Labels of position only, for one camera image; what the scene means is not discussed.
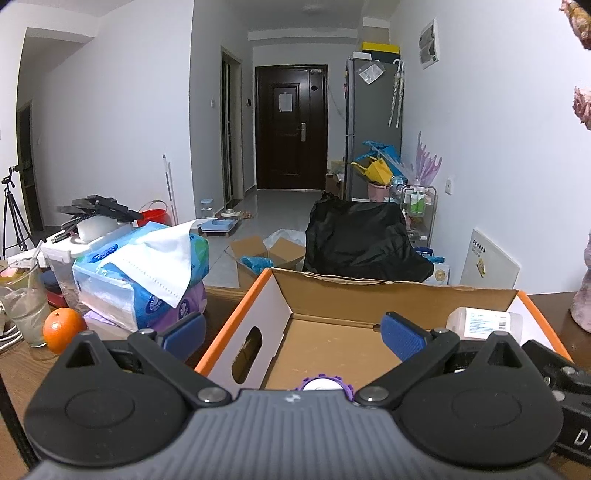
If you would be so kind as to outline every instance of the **light switch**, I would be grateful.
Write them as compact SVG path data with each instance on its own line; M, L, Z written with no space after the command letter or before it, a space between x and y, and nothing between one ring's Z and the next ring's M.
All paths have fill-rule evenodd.
M447 193L448 195L453 194L453 179L452 178L448 178L447 181L445 182L445 193Z

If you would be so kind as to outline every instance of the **box handle hole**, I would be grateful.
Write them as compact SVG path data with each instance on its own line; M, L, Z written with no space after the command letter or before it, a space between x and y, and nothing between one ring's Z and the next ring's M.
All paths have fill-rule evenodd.
M232 378L237 384L242 385L246 381L261 347L261 331L252 327L232 364Z

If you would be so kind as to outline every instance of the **orange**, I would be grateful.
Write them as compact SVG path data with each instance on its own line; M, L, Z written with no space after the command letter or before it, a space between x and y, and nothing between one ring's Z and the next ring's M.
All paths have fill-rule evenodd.
M73 309L57 309L49 314L43 324L43 338L47 348L59 355L82 330L88 330L88 326L80 313Z

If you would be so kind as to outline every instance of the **yellow bag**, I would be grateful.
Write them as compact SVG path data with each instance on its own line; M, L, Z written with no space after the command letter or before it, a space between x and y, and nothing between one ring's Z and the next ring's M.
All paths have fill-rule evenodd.
M373 160L369 167L364 167L357 162L351 162L358 171L365 175L370 181L379 183L380 185L389 185L392 180L392 171L388 168L387 163L383 158L370 157Z

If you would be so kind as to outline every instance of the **white board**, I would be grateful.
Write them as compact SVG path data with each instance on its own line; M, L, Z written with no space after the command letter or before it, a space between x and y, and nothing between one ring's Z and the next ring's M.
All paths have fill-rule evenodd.
M483 233L473 230L460 285L510 289L515 287L519 268L509 255Z

